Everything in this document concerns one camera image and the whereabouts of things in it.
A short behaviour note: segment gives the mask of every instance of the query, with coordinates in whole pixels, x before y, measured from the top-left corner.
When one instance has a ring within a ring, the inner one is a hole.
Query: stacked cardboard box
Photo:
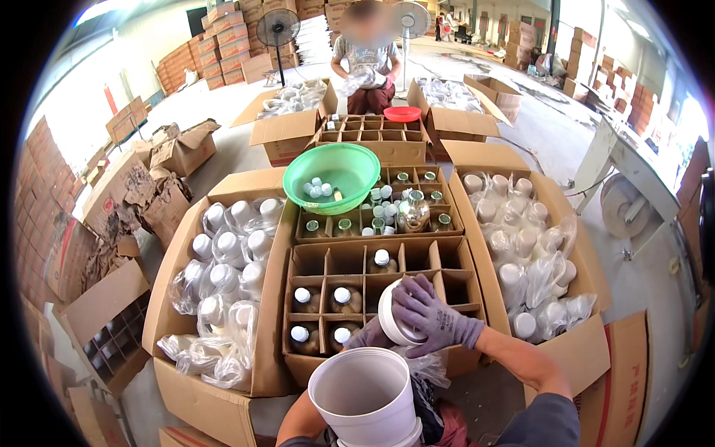
[[[589,85],[593,60],[596,58],[596,42],[596,38],[583,29],[575,28],[573,30],[566,77]]]
[[[509,42],[506,44],[504,64],[525,71],[531,62],[536,28],[519,20],[509,22]]]

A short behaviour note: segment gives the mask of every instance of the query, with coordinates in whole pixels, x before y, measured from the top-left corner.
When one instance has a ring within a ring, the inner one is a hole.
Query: glass bottle
[[[407,200],[400,203],[398,230],[403,234],[422,233],[430,224],[430,207],[420,190],[410,192]]]

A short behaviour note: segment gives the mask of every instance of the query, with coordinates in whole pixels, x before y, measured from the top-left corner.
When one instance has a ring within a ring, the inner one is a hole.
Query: person
[[[451,345],[477,349],[499,362],[537,396],[504,430],[495,446],[576,447],[580,425],[571,400],[571,385],[563,371],[541,349],[489,328],[482,320],[460,314],[440,300],[432,283],[424,276],[405,277],[393,291],[393,315],[427,335],[423,345],[407,351],[408,358],[436,352]],[[387,338],[378,318],[373,318],[345,344],[345,349],[394,346]],[[445,432],[438,446],[473,446],[466,430]],[[313,447],[314,440],[326,424],[305,391],[283,419],[276,446]]]
[[[398,59],[398,48],[394,41],[375,48],[375,42],[379,42],[384,35],[385,21],[389,16],[385,14],[385,7],[389,6],[380,1],[363,0],[352,4],[340,17],[341,28],[345,30],[335,40],[330,62],[332,70],[347,79],[349,72],[369,67],[387,78],[381,87],[358,89],[347,98],[347,113],[351,115],[364,115],[368,111],[381,115],[385,109],[392,106],[395,80],[400,74],[402,64]],[[345,38],[346,35],[350,37],[350,41]],[[354,43],[363,43],[365,48]],[[347,59],[347,71],[340,65],[343,57]]]

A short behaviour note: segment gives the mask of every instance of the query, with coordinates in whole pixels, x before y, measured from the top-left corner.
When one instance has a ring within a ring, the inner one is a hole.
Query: gloved hand
[[[427,341],[407,351],[417,358],[451,345],[474,348],[484,322],[469,318],[449,307],[437,296],[432,283],[424,276],[404,277],[393,290],[393,315],[427,335]]]
[[[383,89],[389,90],[390,87],[392,87],[393,84],[395,83],[395,75],[390,73],[389,75],[386,76],[386,78],[388,78],[388,80],[385,81],[385,85],[383,86]]]
[[[364,348],[366,346],[390,349],[395,344],[387,337],[383,327],[380,326],[380,319],[374,317],[368,321],[368,324],[357,335],[350,337],[342,346],[345,349]]]

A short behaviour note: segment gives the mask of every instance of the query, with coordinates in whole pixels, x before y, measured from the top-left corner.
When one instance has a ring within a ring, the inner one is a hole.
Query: white plastic container
[[[308,397],[345,447],[411,446],[421,433],[410,369],[391,350],[334,355],[310,376]]]

